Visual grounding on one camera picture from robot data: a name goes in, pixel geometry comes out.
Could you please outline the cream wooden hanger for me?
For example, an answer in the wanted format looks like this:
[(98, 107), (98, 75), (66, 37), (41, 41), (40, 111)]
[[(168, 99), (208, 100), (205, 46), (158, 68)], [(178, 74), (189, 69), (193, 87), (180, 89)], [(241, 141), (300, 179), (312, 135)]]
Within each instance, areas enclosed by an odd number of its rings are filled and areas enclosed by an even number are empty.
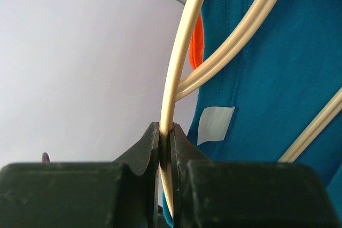
[[(169, 61), (162, 99), (160, 118), (160, 144), (162, 154), (160, 157), (160, 167), (167, 206), (173, 221), (176, 219), (176, 193), (172, 192), (172, 189), (175, 188), (176, 184), (172, 182), (170, 139), (175, 103), (199, 88), (228, 64), (260, 28), (277, 2), (277, 0), (254, 0), (241, 22), (226, 41), (222, 43), (201, 67), (183, 80), (180, 80), (185, 55), (203, 1), (186, 0)], [(294, 143), (292, 143), (279, 161), (293, 162), (339, 112), (341, 112), (341, 88), (322, 108)]]

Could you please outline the teal blue t shirt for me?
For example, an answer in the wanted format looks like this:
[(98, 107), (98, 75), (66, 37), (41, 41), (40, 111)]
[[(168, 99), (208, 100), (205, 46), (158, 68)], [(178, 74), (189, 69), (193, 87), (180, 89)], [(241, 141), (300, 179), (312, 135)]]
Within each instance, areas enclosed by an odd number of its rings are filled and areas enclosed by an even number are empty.
[[(202, 64), (253, 2), (203, 1)], [(188, 46), (180, 80), (195, 70)], [(279, 161), (340, 88), (341, 0), (277, 0), (237, 55), (175, 103), (172, 128), (180, 125), (188, 141), (212, 161), (312, 168), (341, 227), (341, 112), (293, 162)]]

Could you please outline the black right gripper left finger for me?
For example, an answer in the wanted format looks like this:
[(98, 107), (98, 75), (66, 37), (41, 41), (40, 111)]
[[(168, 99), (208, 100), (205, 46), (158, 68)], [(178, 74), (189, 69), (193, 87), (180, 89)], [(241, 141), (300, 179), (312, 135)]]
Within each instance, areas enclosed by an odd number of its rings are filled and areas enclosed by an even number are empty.
[(156, 227), (159, 125), (112, 162), (1, 169), (1, 227)]

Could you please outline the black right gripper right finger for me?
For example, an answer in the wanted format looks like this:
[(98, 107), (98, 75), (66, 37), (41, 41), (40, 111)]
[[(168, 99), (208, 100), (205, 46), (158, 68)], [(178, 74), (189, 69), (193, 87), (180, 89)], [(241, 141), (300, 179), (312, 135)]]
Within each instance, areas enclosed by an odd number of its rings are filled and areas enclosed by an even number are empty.
[(217, 162), (169, 134), (174, 227), (338, 227), (316, 172), (302, 164)]

